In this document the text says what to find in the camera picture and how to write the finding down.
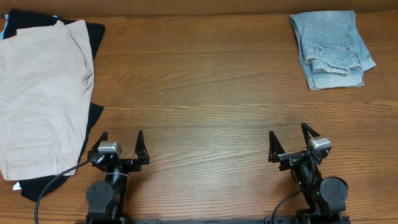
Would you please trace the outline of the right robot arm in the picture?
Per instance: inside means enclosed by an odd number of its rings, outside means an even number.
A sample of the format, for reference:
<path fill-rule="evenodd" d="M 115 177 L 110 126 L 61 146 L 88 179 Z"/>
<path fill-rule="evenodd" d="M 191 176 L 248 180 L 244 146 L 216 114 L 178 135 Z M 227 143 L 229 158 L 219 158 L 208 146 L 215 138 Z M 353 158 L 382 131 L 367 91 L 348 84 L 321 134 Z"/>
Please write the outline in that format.
<path fill-rule="evenodd" d="M 346 210 L 348 184 L 339 177 L 322 177 L 318 165 L 331 151 L 331 141 L 314 131 L 307 123 L 301 124 L 306 146 L 303 150 L 287 154 L 273 131 L 269 132 L 269 157 L 271 163 L 278 163 L 279 170 L 288 170 L 300 189 L 283 199 L 265 217 L 265 223 L 335 224 L 349 223 L 343 216 Z M 277 211 L 288 200 L 302 194 L 307 208 L 295 212 L 294 216 L 278 217 Z"/>

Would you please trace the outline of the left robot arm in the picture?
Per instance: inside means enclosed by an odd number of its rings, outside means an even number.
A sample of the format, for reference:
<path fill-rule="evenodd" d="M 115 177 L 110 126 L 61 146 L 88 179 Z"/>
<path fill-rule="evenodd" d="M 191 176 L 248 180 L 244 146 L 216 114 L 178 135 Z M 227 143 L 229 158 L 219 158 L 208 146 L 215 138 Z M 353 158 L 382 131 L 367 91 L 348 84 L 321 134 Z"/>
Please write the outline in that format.
<path fill-rule="evenodd" d="M 104 172 L 104 179 L 94 182 L 86 191 L 87 223 L 132 223 L 124 212 L 129 174 L 150 163 L 143 132 L 139 131 L 137 136 L 136 158 L 122 159 L 121 153 L 120 144 L 109 141 L 106 131 L 88 152 L 89 162 Z"/>

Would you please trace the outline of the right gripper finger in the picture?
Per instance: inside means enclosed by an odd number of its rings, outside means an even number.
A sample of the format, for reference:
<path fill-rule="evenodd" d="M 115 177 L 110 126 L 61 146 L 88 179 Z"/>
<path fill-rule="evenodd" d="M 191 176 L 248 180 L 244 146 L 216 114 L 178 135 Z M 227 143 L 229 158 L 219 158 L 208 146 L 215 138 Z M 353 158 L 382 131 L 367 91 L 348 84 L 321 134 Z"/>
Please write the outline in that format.
<path fill-rule="evenodd" d="M 320 135 L 314 131 L 307 123 L 301 124 L 303 136 L 307 146 L 316 146 L 317 145 L 317 137 Z"/>
<path fill-rule="evenodd" d="M 269 132 L 269 143 L 269 157 L 279 157 L 285 154 L 284 148 L 273 131 Z"/>

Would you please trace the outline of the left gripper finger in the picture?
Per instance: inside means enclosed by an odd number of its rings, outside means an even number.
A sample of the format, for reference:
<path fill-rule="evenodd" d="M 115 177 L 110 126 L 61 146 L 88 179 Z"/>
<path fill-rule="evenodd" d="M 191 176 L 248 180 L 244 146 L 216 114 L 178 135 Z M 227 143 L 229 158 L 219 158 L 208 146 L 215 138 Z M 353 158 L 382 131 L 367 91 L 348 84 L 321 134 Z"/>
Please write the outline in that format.
<path fill-rule="evenodd" d="M 88 155 L 89 156 L 92 156 L 94 153 L 97 153 L 99 150 L 98 150 L 98 148 L 99 148 L 99 146 L 100 146 L 100 143 L 102 142 L 102 141 L 107 141 L 108 140 L 108 132 L 107 131 L 104 131 L 103 133 L 102 133 L 102 135 L 100 136 L 100 138 L 97 140 L 97 142 L 93 145 L 93 147 L 88 151 Z"/>
<path fill-rule="evenodd" d="M 147 148 L 144 142 L 144 134 L 142 130 L 139 131 L 137 136 L 136 146 L 134 150 L 138 159 L 149 159 L 149 154 L 147 152 Z"/>

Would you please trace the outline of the beige khaki shorts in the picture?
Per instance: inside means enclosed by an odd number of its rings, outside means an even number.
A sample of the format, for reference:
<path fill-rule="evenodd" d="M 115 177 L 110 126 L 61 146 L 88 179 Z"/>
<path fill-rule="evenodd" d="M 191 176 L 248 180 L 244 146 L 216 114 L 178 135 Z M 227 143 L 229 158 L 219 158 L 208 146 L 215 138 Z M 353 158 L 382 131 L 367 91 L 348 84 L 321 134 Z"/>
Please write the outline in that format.
<path fill-rule="evenodd" d="M 1 174 L 73 174 L 95 70 L 86 22 L 18 29 L 1 41 Z"/>

